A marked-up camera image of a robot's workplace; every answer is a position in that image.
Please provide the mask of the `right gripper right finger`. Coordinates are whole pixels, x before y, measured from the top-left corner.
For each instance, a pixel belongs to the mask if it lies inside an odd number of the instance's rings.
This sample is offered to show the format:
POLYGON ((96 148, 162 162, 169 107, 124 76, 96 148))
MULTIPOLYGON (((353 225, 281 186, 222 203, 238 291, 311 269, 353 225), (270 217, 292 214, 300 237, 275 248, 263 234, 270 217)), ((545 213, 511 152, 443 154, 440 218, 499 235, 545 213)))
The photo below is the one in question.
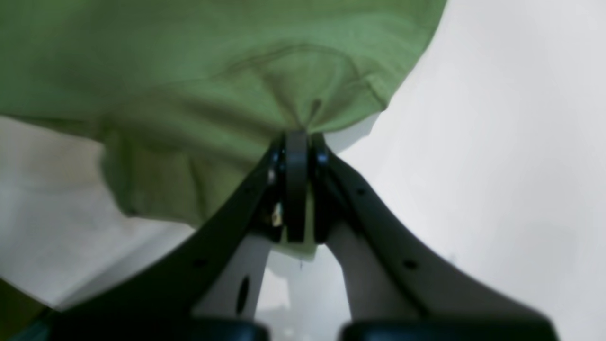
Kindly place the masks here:
POLYGON ((370 184, 310 138, 315 238, 342 269, 340 341, 556 341, 550 320, 457 269, 405 227, 370 184))

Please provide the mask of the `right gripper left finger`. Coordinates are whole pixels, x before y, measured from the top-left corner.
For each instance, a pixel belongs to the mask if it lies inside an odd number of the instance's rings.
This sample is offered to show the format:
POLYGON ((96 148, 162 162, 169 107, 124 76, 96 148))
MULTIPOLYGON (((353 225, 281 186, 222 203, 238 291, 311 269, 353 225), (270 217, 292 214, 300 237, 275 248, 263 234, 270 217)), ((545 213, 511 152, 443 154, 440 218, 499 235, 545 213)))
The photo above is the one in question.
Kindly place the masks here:
POLYGON ((288 132, 175 250, 67 309, 50 341, 268 341, 255 310, 274 243, 304 242, 308 138, 288 132))

